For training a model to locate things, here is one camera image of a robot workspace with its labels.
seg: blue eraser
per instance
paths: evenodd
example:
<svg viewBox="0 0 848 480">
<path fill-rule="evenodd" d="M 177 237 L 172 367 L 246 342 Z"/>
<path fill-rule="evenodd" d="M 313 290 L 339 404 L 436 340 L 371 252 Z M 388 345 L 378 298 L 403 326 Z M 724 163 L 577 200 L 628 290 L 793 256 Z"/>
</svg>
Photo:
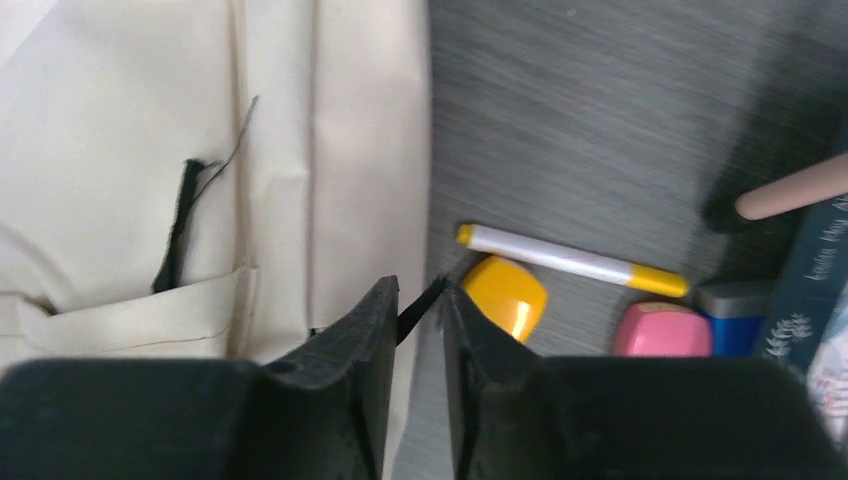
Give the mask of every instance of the blue eraser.
<svg viewBox="0 0 848 480">
<path fill-rule="evenodd" d="M 700 287 L 697 311 L 713 330 L 713 355 L 745 357 L 751 353 L 766 316 L 773 281 L 719 283 Z"/>
</svg>

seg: yellow object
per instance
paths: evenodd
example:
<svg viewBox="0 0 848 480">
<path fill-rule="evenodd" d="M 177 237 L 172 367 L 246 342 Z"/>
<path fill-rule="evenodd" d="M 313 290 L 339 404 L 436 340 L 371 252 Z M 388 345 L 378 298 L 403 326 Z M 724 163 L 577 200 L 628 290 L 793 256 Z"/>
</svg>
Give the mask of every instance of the yellow object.
<svg viewBox="0 0 848 480">
<path fill-rule="evenodd" d="M 633 277 L 627 282 L 628 287 L 675 298 L 680 298 L 689 291 L 689 285 L 686 284 L 686 279 L 682 275 L 635 263 L 631 264 L 631 268 Z"/>
<path fill-rule="evenodd" d="M 527 269 L 494 255 L 480 262 L 462 286 L 483 315 L 521 343 L 536 328 L 548 302 L 547 290 Z"/>
<path fill-rule="evenodd" d="M 468 246 L 471 243 L 471 235 L 474 234 L 474 225 L 470 225 L 468 223 L 460 225 L 459 231 L 456 232 L 456 241 L 459 242 L 460 245 Z"/>
</svg>

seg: pink eraser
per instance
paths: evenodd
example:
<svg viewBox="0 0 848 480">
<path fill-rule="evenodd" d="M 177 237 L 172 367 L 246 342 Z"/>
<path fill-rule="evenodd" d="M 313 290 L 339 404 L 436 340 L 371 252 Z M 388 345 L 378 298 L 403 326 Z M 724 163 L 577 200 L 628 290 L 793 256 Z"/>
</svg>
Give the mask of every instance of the pink eraser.
<svg viewBox="0 0 848 480">
<path fill-rule="evenodd" d="M 637 303 L 627 309 L 613 347 L 628 357 L 708 357 L 712 331 L 704 317 L 678 305 Z"/>
</svg>

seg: white marker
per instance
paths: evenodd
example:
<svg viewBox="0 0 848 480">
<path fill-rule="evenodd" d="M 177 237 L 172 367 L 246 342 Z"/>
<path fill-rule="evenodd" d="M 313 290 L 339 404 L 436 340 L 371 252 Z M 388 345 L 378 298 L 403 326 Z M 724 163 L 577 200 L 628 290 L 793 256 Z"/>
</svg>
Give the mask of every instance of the white marker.
<svg viewBox="0 0 848 480">
<path fill-rule="evenodd" d="M 669 297 L 682 297 L 689 290 L 686 279 L 677 273 L 616 260 L 481 225 L 460 226 L 456 240 L 479 252 L 493 253 Z"/>
</svg>

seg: cloth bag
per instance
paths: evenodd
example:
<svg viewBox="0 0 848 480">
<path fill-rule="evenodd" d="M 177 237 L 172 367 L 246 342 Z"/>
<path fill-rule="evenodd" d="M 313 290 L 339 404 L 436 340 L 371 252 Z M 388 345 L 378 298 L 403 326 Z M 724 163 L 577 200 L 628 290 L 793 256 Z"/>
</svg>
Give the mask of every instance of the cloth bag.
<svg viewBox="0 0 848 480">
<path fill-rule="evenodd" d="M 0 362 L 271 361 L 380 276 L 423 287 L 423 0 L 0 0 Z M 184 162 L 236 161 L 151 294 Z M 210 175 L 202 180 L 208 181 Z M 385 477 L 416 340 L 400 347 Z"/>
</svg>

